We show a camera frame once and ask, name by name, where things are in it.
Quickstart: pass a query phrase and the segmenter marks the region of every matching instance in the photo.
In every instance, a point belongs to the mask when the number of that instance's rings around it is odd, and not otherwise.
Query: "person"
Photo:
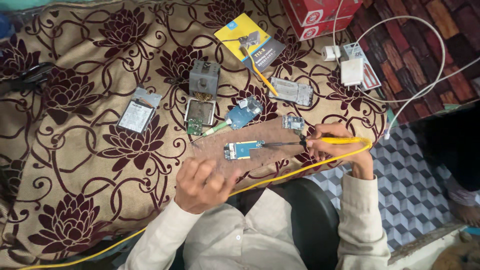
[[[476,123],[480,106],[458,110],[447,115],[426,120],[424,150],[432,162],[445,165],[451,172],[445,187],[451,213],[467,225],[480,227],[480,208],[475,201],[480,190],[480,144],[473,142],[471,132],[465,127]]]
[[[324,134],[353,137],[340,123],[318,124],[307,137],[316,160],[324,153],[350,153],[361,143],[331,145],[318,140]],[[377,178],[368,151],[344,158],[352,171],[342,178],[337,269],[386,269],[390,258],[378,209]],[[243,216],[225,204],[240,171],[225,180],[211,175],[216,162],[188,158],[177,173],[177,193],[147,226],[121,270],[169,269],[185,242],[185,269],[306,269],[292,239],[291,206],[266,188]]]

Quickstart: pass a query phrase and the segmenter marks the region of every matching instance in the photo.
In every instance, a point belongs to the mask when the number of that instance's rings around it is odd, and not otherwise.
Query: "red box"
[[[288,20],[292,25],[293,31],[297,35],[299,41],[307,40],[314,37],[324,36],[333,32],[333,20],[320,22],[316,25],[310,25],[302,27],[295,18],[294,11],[290,8],[289,0],[282,0],[285,12],[287,13]],[[353,16],[337,18],[335,25],[335,32],[345,29],[350,24]]]
[[[288,0],[300,26],[316,25],[335,19],[340,0]],[[362,0],[344,0],[338,18],[352,16],[361,6]]]

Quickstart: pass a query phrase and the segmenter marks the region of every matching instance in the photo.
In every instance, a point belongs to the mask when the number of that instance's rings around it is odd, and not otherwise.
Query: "blue circuit board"
[[[282,128],[303,130],[304,126],[305,120],[303,117],[287,115],[282,116]]]
[[[265,141],[250,141],[225,144],[223,152],[228,160],[242,160],[250,158],[250,149],[261,148]]]
[[[245,108],[240,109],[240,106],[237,105],[225,116],[225,120],[227,118],[232,120],[230,127],[233,130],[244,127],[264,109],[260,102],[258,102],[253,96],[249,96],[246,99],[247,106]]]

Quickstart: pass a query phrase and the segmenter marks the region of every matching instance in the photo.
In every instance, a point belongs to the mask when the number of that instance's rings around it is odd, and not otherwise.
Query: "beige shirt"
[[[390,251],[376,177],[367,181],[345,174],[342,188],[337,269],[386,269]],[[246,216],[228,204],[193,215],[171,201],[119,269],[167,270],[183,241],[188,270],[306,269],[293,244],[290,213],[290,204],[269,189]]]

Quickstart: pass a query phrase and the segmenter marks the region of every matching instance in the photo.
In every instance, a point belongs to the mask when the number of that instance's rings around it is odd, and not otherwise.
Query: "white charger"
[[[340,47],[335,45],[334,51],[334,46],[325,46],[322,48],[320,53],[322,54],[323,61],[335,61],[335,55],[337,58],[340,58]]]
[[[341,62],[341,80],[344,86],[355,86],[363,82],[363,58]]]

